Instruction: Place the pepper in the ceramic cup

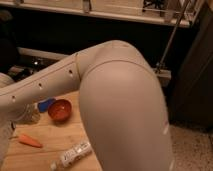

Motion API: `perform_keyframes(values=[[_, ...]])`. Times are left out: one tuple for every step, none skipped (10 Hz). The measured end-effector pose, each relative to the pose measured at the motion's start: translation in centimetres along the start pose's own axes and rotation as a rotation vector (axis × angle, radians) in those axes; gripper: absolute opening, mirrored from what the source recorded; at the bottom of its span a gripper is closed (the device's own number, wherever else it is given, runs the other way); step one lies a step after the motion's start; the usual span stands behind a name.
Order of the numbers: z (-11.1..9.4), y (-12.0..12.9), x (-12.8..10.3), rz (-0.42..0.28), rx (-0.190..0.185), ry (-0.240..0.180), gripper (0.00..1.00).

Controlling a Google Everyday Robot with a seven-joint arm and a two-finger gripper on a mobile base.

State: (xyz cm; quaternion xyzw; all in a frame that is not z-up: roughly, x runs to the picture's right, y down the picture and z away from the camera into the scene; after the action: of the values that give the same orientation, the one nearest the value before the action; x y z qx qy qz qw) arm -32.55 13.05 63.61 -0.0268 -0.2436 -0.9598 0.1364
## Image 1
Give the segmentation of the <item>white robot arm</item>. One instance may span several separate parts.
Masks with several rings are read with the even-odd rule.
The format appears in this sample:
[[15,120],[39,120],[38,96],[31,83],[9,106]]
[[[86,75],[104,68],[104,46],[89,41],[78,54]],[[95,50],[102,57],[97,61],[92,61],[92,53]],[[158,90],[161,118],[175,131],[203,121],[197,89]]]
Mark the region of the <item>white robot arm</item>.
[[154,70],[133,45],[107,41],[0,88],[0,126],[24,108],[79,93],[84,129],[103,171],[172,171],[168,110]]

